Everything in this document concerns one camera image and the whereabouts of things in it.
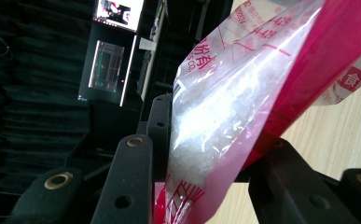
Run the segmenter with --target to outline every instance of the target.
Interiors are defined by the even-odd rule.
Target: beige surface
[[[283,138],[314,170],[336,179],[347,168],[361,168],[361,89],[338,105],[309,108]],[[258,223],[247,184],[233,184],[208,223]]]

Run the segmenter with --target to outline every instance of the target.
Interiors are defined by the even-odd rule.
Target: pink plastic bag
[[[343,53],[339,46],[349,38],[344,24],[361,22],[361,16],[357,17],[361,7],[354,7],[356,3],[327,1],[319,13],[323,0],[274,2],[283,5],[272,15],[285,10],[268,22],[255,1],[243,3],[180,65],[174,83],[168,177],[156,200],[155,223],[207,221],[244,161],[262,156],[340,71],[360,56],[361,44],[349,48],[339,60],[332,56]],[[352,19],[347,18],[351,15],[347,7],[354,10]],[[223,38],[223,29],[235,34],[232,42],[224,41],[230,38]],[[338,37],[342,29],[347,31]],[[353,43],[361,42],[361,36],[355,39]],[[313,68],[327,66],[324,62],[332,63],[326,71]],[[316,83],[308,83],[314,78]],[[285,121],[277,111],[288,116]]]

